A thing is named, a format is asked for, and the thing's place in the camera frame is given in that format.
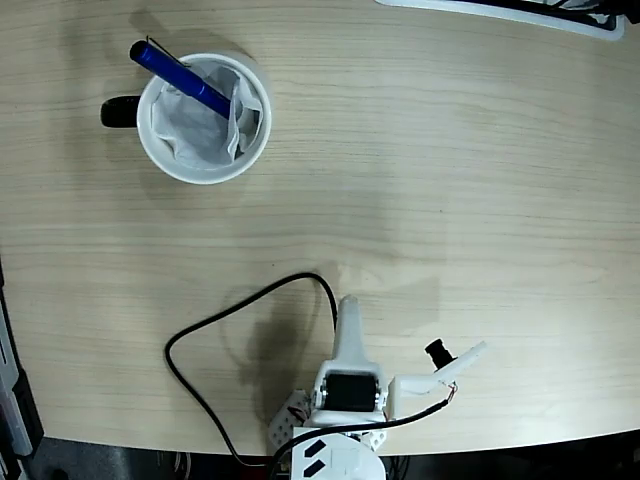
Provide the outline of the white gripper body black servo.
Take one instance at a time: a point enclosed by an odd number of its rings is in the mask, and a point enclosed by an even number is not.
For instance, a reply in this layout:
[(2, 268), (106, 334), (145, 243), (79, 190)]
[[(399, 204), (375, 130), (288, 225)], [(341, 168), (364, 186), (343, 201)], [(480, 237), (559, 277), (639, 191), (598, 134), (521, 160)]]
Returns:
[(387, 382), (378, 364), (327, 360), (316, 376), (308, 425), (383, 422), (387, 397)]

